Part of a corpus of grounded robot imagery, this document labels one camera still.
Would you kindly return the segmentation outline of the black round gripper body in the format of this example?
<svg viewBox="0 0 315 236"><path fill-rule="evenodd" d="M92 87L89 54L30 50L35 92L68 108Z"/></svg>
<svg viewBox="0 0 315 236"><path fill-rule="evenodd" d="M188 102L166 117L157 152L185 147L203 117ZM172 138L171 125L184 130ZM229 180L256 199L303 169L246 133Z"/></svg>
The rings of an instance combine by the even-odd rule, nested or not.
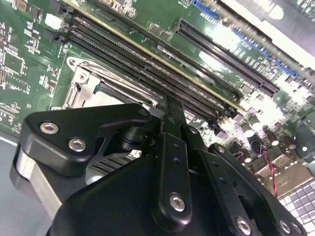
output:
<svg viewBox="0 0 315 236"><path fill-rule="evenodd" d="M157 161L141 158L71 195L58 210L51 236L165 236L151 214ZM191 222L181 236L228 236L230 230L206 186L190 173Z"/></svg>

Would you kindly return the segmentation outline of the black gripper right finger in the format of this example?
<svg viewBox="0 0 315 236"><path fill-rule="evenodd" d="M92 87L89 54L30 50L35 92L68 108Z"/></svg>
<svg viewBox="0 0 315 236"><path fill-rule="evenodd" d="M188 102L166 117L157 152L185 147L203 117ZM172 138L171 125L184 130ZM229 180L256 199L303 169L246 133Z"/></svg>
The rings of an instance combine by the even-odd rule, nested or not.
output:
<svg viewBox="0 0 315 236"><path fill-rule="evenodd" d="M189 163L201 174L220 236L305 236L300 222L222 145L206 147L175 102Z"/></svg>

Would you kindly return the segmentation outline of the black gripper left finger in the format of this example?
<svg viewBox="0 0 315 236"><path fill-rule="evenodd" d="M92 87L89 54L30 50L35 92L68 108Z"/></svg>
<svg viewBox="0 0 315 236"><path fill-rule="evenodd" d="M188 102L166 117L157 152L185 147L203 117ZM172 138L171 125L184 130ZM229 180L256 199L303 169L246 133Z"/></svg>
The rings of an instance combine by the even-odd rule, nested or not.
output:
<svg viewBox="0 0 315 236"><path fill-rule="evenodd" d="M53 220L74 193L130 162L157 161L151 214L167 233L191 221L187 145L175 102L165 97L160 118L139 104L122 104L28 115L14 166Z"/></svg>

